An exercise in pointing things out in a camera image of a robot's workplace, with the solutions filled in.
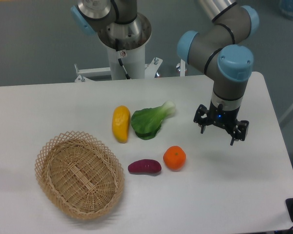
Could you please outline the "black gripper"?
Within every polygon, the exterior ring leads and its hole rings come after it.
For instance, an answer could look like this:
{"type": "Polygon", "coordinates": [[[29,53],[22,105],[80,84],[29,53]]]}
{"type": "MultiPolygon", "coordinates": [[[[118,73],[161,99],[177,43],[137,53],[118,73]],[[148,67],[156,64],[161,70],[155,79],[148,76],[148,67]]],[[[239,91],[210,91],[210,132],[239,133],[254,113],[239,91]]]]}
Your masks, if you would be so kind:
{"type": "Polygon", "coordinates": [[[205,128],[209,125],[230,129],[230,146],[232,146],[236,141],[244,141],[248,133],[249,121],[237,120],[239,109],[238,107],[235,110],[225,111],[210,102],[208,110],[206,106],[200,104],[195,112],[193,122],[200,127],[201,134],[204,133],[205,128]]]}

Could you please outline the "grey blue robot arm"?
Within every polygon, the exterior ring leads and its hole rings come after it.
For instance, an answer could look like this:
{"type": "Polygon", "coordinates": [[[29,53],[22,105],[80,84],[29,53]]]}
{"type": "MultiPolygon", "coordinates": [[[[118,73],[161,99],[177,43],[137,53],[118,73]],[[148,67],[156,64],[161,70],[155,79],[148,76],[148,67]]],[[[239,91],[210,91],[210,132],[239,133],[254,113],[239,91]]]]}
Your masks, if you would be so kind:
{"type": "MultiPolygon", "coordinates": [[[[201,0],[213,28],[201,35],[184,33],[177,54],[185,63],[213,80],[210,106],[200,105],[194,122],[202,130],[214,125],[232,141],[246,138],[249,122],[237,119],[252,73],[253,54],[240,42],[258,28],[257,12],[234,0],[201,0]]],[[[75,22],[85,34],[97,34],[107,48],[113,80],[147,76],[145,45],[151,36],[149,20],[137,10],[134,0],[79,0],[71,7],[75,22]]]]}

